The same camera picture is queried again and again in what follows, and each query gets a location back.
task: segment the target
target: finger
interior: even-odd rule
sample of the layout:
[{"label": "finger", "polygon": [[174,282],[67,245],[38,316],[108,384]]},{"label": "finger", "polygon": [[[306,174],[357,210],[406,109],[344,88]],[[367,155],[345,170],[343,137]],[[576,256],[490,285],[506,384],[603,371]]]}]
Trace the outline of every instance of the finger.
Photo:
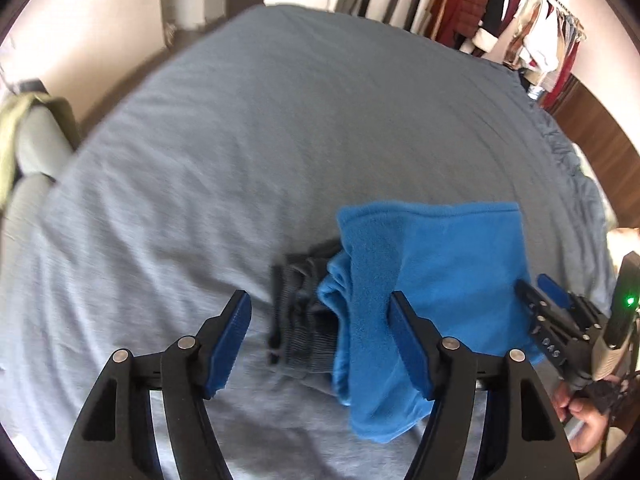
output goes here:
[{"label": "finger", "polygon": [[602,415],[590,402],[574,399],[569,405],[572,415],[583,420],[585,425],[569,443],[574,453],[588,453],[604,436],[607,416]]},{"label": "finger", "polygon": [[560,422],[564,422],[566,419],[566,409],[561,408],[560,406],[556,406],[553,404],[554,410],[556,411],[556,415],[560,419]]},{"label": "finger", "polygon": [[574,399],[569,403],[569,411],[587,425],[600,426],[607,423],[607,416],[601,414],[587,399]]},{"label": "finger", "polygon": [[554,391],[552,402],[553,401],[555,401],[560,408],[565,408],[569,405],[571,401],[571,391],[564,381],[560,383]]}]

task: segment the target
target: jacket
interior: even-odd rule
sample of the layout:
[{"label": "jacket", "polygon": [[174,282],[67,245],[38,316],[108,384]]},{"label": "jacket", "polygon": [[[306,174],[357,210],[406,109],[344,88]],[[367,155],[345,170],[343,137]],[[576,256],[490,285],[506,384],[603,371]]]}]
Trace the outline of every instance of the jacket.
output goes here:
[{"label": "jacket", "polygon": [[[466,0],[434,0],[434,4],[433,4],[434,15],[438,13],[438,10],[442,6],[444,6],[444,12],[442,15],[442,21],[440,22],[440,28],[438,29],[435,36],[435,40],[438,43],[441,43],[448,47],[453,48],[453,46],[456,43],[456,34],[458,33],[456,29],[458,28],[458,25],[459,25],[460,12],[463,8],[467,9],[468,13],[466,13],[465,15],[465,22],[462,24],[462,29],[465,31],[465,33],[468,33],[470,29],[473,28],[471,23],[473,23],[476,17],[477,19],[476,19],[475,28],[477,30],[478,24],[480,22],[480,18],[482,18],[482,14],[484,14],[484,10],[482,10],[482,13],[480,13],[480,10],[478,7],[470,5],[468,2],[463,5],[465,1]],[[473,0],[473,1],[478,2],[479,5],[482,3],[479,0]],[[430,23],[429,26],[427,27],[425,36],[427,37],[431,36],[431,30],[433,27],[434,27],[434,22],[432,20],[432,23]]]},{"label": "jacket", "polygon": [[492,48],[498,43],[500,36],[500,26],[507,11],[509,0],[489,0],[486,11],[482,17],[482,27],[473,37],[473,43],[476,47],[491,52]]},{"label": "jacket", "polygon": [[472,38],[478,30],[486,11],[488,0],[461,0],[454,31],[465,38]]},{"label": "jacket", "polygon": [[498,30],[498,36],[502,34],[507,27],[509,27],[510,23],[516,17],[516,14],[522,10],[522,4],[526,0],[509,0],[509,5],[507,6],[507,12],[504,15],[504,19],[502,20],[502,24],[500,25],[500,29]]}]

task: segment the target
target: metal rivet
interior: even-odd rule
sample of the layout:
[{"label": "metal rivet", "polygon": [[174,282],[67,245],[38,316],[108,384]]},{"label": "metal rivet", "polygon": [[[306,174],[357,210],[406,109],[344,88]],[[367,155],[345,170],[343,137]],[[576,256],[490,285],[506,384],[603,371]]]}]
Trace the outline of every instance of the metal rivet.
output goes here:
[{"label": "metal rivet", "polygon": [[525,359],[524,352],[522,350],[518,350],[517,348],[509,350],[509,357],[517,363],[521,363]]},{"label": "metal rivet", "polygon": [[123,361],[127,360],[127,357],[129,357],[129,352],[127,352],[126,350],[116,350],[113,353],[113,360],[117,363],[121,363]]},{"label": "metal rivet", "polygon": [[460,341],[455,337],[445,337],[442,339],[442,346],[447,350],[457,350],[460,348]]},{"label": "metal rivet", "polygon": [[193,348],[193,345],[196,344],[196,338],[192,335],[186,335],[178,339],[178,348],[182,348],[183,350],[188,350],[189,348]]}]

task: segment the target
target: blue fleece cloth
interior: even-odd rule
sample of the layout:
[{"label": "blue fleece cloth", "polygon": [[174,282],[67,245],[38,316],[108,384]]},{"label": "blue fleece cloth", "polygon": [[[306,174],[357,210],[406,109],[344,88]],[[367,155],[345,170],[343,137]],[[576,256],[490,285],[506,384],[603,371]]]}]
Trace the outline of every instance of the blue fleece cloth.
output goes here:
[{"label": "blue fleece cloth", "polygon": [[517,204],[377,202],[345,207],[337,220],[344,250],[318,297],[339,319],[333,386],[358,436],[388,442],[431,412],[386,322],[394,290],[475,352],[520,348],[532,362],[542,358],[513,291],[529,279]]}]

